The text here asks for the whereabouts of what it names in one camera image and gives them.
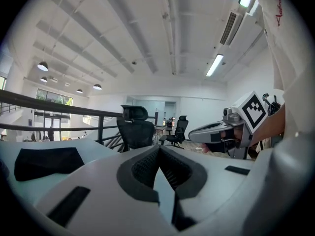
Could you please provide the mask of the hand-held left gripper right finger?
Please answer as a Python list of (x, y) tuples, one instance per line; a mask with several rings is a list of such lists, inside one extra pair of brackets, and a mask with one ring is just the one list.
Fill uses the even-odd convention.
[(154, 166), (174, 189), (173, 221), (156, 233), (267, 233), (303, 192), (303, 153), (291, 145), (255, 161), (154, 148)]

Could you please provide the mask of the person's right hand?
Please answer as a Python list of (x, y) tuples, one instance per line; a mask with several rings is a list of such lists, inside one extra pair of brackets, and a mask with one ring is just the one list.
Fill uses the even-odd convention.
[[(228, 140), (230, 142), (232, 139), (233, 143), (240, 142), (243, 134), (243, 128), (240, 126), (234, 127), (233, 129), (225, 130), (220, 132), (221, 139)], [(224, 142), (220, 142), (218, 144), (205, 144), (202, 143), (200, 145), (203, 153), (209, 152), (222, 152), (224, 153)]]

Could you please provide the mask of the beige shirt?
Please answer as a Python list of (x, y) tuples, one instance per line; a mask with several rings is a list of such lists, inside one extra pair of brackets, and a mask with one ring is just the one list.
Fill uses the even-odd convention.
[(290, 0), (258, 0), (274, 65), (274, 88), (283, 91), (286, 137), (315, 130), (315, 43)]

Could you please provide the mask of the black high-back office chair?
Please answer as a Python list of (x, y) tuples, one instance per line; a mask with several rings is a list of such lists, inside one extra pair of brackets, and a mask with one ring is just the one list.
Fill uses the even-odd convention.
[(121, 105), (123, 116), (116, 123), (122, 137), (122, 152), (152, 145), (155, 126), (147, 121), (149, 115), (142, 106)]

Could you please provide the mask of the black folded cloth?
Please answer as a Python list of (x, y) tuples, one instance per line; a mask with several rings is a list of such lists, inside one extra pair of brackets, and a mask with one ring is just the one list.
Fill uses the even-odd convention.
[(17, 181), (28, 181), (53, 174), (70, 174), (84, 165), (75, 147), (21, 149), (14, 164)]

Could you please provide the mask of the black metal rig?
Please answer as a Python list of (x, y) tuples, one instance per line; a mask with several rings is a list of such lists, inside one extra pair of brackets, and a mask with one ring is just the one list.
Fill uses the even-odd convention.
[(270, 96), (268, 93), (265, 93), (262, 96), (262, 100), (265, 103), (268, 116), (275, 114), (281, 108), (276, 95)]

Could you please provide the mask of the glass entrance doors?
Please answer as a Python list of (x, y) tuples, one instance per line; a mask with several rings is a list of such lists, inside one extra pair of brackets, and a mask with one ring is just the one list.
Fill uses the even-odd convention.
[[(58, 103), (62, 105), (72, 105), (73, 98), (52, 93), (46, 90), (38, 89), (36, 93), (36, 99)], [(69, 113), (62, 113), (56, 111), (34, 110), (34, 126), (44, 128), (70, 128)], [(49, 140), (47, 131), (40, 131), (42, 140)], [(54, 131), (54, 141), (65, 141), (70, 138), (70, 131)]]

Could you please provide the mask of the ceiling air vent grille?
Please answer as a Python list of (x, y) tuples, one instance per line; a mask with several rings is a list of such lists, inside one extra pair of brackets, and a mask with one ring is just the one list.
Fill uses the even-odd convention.
[(230, 12), (225, 29), (223, 31), (222, 37), (220, 39), (220, 44), (225, 45), (227, 42), (227, 39), (232, 31), (234, 22), (237, 18), (237, 14), (235, 14), (234, 12)]

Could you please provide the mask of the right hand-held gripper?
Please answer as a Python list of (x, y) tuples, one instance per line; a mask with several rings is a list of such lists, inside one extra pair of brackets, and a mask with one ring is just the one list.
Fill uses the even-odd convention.
[(230, 108), (223, 110), (221, 121), (212, 122), (189, 132), (193, 142), (221, 142), (221, 132), (240, 126), (243, 134), (240, 142), (222, 139), (224, 150), (233, 159), (246, 159), (254, 132), (267, 117), (267, 113), (255, 91), (239, 98)]

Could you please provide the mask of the person's left forearm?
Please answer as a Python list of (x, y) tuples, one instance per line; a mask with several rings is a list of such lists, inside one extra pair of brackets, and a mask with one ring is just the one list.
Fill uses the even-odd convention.
[(285, 130), (285, 104), (273, 115), (267, 117), (253, 134), (250, 149), (270, 147), (270, 139), (283, 134)]

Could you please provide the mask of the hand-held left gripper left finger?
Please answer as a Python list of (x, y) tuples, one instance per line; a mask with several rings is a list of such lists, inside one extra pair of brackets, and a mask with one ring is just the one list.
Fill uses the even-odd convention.
[(49, 190), (36, 208), (74, 236), (172, 236), (154, 182), (158, 146), (94, 160)]

